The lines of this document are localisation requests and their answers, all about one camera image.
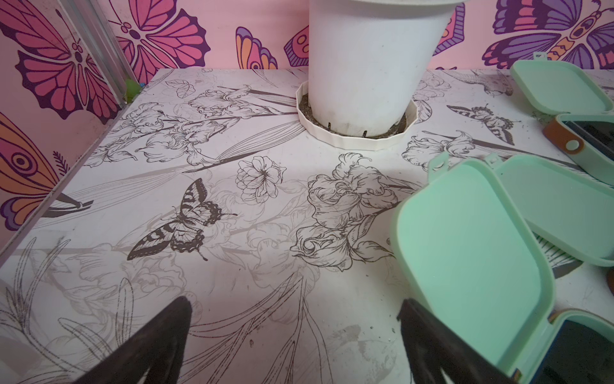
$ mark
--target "white plastic pot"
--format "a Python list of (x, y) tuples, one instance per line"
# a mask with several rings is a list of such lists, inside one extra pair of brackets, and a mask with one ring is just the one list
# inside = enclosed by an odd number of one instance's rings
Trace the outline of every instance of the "white plastic pot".
[(407, 109), (458, 3), (310, 0), (309, 105), (316, 120), (349, 136), (387, 132)]
[(297, 90), (297, 109), (298, 109), (298, 121), (301, 122), (305, 130), (316, 139), (323, 141), (333, 147), (361, 150), (361, 151), (378, 151), (380, 149), (390, 148), (399, 143), (407, 143), (410, 137), (410, 128), (416, 121), (418, 121), (418, 106), (414, 101), (410, 101), (409, 105), (405, 109), (405, 126), (403, 130), (396, 135), (392, 135), (383, 139), (370, 139), (363, 137), (351, 137), (341, 136), (338, 133), (328, 131), (322, 127), (318, 127), (305, 117), (304, 113), (299, 108), (303, 96), (309, 93), (309, 82), (306, 81), (301, 84)]

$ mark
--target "black butterfly drawing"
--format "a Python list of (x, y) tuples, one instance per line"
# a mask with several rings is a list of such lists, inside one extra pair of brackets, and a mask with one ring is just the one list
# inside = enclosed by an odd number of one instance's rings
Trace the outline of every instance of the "black butterfly drawing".
[(510, 145), (514, 145), (514, 138), (511, 135), (510, 129), (514, 127), (514, 122), (504, 117), (495, 116), (490, 109), (484, 107), (473, 107), (471, 109), (465, 107), (455, 107), (449, 105), (452, 111), (466, 117), (471, 117), (481, 121), (493, 135), (505, 141)]
[(140, 239), (128, 254), (128, 260), (162, 252), (169, 244), (173, 251), (199, 250), (204, 240), (202, 228), (215, 224), (225, 214), (236, 216), (235, 213), (222, 213), (217, 204), (205, 199), (207, 190), (203, 180), (198, 179), (185, 191), (177, 216)]

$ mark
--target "enclosure floor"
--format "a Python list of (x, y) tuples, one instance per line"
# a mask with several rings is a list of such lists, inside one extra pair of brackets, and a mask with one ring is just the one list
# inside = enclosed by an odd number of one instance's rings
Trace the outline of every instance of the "enclosure floor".
[[(614, 95), (614, 73), (587, 72)], [(395, 318), (411, 289), (388, 231), (427, 162), (528, 152), (577, 167), (507, 72), (427, 71), (419, 122), (378, 152), (304, 131), (306, 80), (160, 70), (66, 186), (75, 203), (52, 205), (68, 214), (38, 220), (0, 268), (2, 382), (68, 382), (178, 296), (193, 307), (181, 383), (409, 382)], [(556, 309), (614, 321), (605, 269), (538, 240)]]

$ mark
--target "plastic lid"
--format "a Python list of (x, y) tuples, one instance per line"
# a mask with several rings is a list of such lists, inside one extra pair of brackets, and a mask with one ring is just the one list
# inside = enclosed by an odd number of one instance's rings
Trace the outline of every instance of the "plastic lid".
[(433, 314), (508, 371), (546, 323), (554, 276), (495, 173), (476, 159), (433, 171), (447, 155), (397, 208), (391, 244)]
[(530, 103), (547, 114), (600, 114), (614, 109), (612, 100), (582, 69), (547, 60), (544, 52), (535, 52), (533, 60), (515, 62), (511, 75)]
[(486, 161), (533, 232), (594, 265), (614, 265), (614, 189), (541, 157)]

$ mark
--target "open plastic container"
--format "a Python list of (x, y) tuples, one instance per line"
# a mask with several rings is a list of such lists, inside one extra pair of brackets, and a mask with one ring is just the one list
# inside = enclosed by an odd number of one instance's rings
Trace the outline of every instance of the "open plastic container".
[(393, 220), (392, 249), (418, 300), (520, 383), (532, 380), (566, 321), (614, 343), (614, 324), (588, 312), (549, 321), (554, 275), (533, 234), (612, 265), (614, 190), (531, 155), (467, 159), (450, 169), (447, 159), (429, 163), (429, 185)]
[(347, 136), (399, 122), (459, 0), (310, 0), (309, 104)]
[(547, 60), (544, 52), (535, 52), (533, 60), (518, 60), (511, 67), (511, 74), (535, 108), (557, 115), (543, 134), (587, 173), (614, 186), (614, 160), (565, 124), (614, 123), (614, 116), (605, 114), (614, 109), (614, 103), (601, 88), (578, 66)]

